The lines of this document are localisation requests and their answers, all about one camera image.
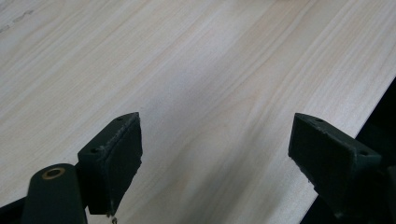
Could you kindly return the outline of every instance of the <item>screw hole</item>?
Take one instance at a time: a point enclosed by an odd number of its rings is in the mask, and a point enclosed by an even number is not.
[[[61,171],[60,170],[50,170],[47,172],[47,176],[53,177],[55,175],[58,175]]]
[[[368,156],[368,155],[369,155],[369,153],[366,152],[366,151],[360,151],[359,153],[360,153],[362,156]]]

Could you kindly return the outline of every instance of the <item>brass insert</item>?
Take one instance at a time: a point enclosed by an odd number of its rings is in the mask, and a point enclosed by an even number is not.
[[[62,167],[55,167],[55,168],[52,168],[52,169],[46,171],[42,175],[42,177],[43,177],[43,179],[46,179],[46,180],[54,179],[54,178],[56,178],[58,176],[63,175],[64,171],[65,171],[65,169],[62,168]]]

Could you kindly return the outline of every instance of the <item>wooden board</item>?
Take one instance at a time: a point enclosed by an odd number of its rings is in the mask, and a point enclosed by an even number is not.
[[[396,74],[396,1],[0,1],[0,205],[139,111],[119,223],[298,223],[295,112],[356,135]],[[107,223],[91,217],[91,223]]]

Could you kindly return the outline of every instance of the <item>clamp jaw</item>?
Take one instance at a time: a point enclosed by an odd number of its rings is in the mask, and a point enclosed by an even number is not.
[[[26,198],[0,208],[0,222],[85,224],[87,206],[93,215],[114,216],[142,154],[139,114],[113,119],[75,166],[55,164],[33,175]]]

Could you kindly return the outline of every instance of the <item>light wood surface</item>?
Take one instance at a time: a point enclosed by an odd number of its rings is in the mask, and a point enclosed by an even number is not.
[[[0,1],[0,205],[139,111],[119,223],[298,223],[295,112],[354,136],[396,74],[396,1]],[[109,223],[91,217],[91,223]]]

